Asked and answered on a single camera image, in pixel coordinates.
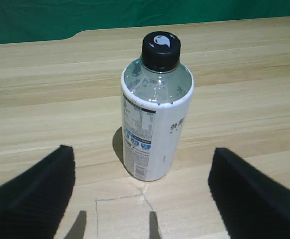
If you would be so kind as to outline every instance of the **nutrition facts label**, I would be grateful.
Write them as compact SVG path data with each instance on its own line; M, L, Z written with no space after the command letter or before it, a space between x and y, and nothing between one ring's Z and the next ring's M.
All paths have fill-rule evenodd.
M125 164L137 178L145 179L156 111L142 108L124 95Z

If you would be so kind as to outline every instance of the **clear plastic bottle neck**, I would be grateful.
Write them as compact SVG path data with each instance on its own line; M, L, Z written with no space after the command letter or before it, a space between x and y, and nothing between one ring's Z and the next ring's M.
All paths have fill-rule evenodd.
M143 68L145 68L147 71L150 71L150 72L153 72L153 73L156 73L156 74L167 74L167 73L170 73L170 72L173 72L174 70L176 70L176 69L179 67L180 62L178 61L178 63L177 63L177 65L175 66L175 68L173 68L173 69L170 70L170 71L154 71L154 70L151 70L151 69L149 69L148 67L146 67L146 66L144 65L144 63L143 63L141 57L140 57L140 64L141 64L141 66L142 66Z

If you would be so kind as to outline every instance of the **water bottle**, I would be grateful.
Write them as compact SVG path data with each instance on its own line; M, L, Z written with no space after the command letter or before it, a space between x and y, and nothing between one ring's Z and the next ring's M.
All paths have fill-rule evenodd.
M141 57L121 76L124 165L143 181L169 171L193 93L193 76L179 62L180 46L171 33L149 33Z

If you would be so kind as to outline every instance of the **barcode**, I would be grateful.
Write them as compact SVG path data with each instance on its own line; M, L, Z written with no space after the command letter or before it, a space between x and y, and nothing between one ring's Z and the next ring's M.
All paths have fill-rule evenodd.
M136 165L135 176L138 178L145 178L146 177L146 169Z

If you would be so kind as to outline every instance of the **water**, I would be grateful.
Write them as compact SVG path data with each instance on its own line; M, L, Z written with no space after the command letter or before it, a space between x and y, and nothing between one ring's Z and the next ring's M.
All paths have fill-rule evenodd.
M141 58L129 64L124 80L135 96L158 104L182 98L192 84L190 73L183 64L179 63L169 72L156 72L146 68Z

